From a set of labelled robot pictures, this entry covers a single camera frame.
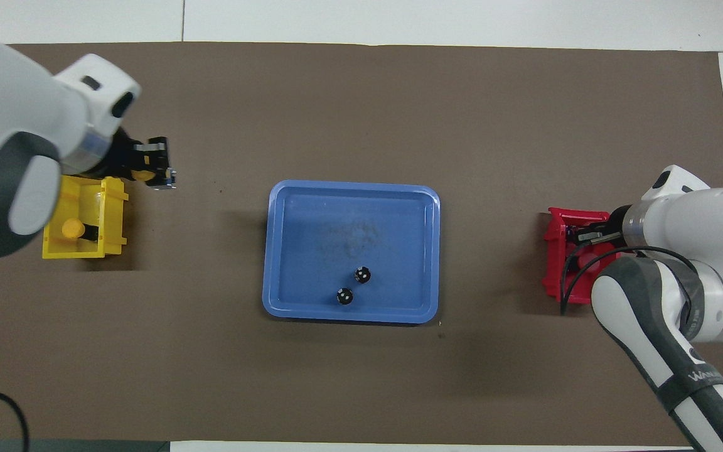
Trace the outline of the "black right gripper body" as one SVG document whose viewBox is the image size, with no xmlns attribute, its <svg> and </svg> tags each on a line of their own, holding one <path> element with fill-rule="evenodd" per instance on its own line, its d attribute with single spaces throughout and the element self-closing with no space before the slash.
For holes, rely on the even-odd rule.
<svg viewBox="0 0 723 452">
<path fill-rule="evenodd" d="M 626 247 L 626 240 L 623 237 L 623 222 L 628 211 L 628 206 L 620 206 L 611 212 L 610 217 L 606 221 L 605 234 L 610 235 L 611 240 L 608 241 L 614 248 Z"/>
</svg>

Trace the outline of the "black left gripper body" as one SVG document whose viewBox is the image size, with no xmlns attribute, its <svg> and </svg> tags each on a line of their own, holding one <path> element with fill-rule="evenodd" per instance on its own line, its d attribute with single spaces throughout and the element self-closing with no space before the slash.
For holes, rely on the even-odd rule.
<svg viewBox="0 0 723 452">
<path fill-rule="evenodd" d="M 111 176 L 131 181 L 146 182 L 150 171 L 139 146 L 144 143 L 129 136 L 123 128 L 118 128 L 112 136 L 108 152 L 99 165 L 99 177 Z"/>
</svg>

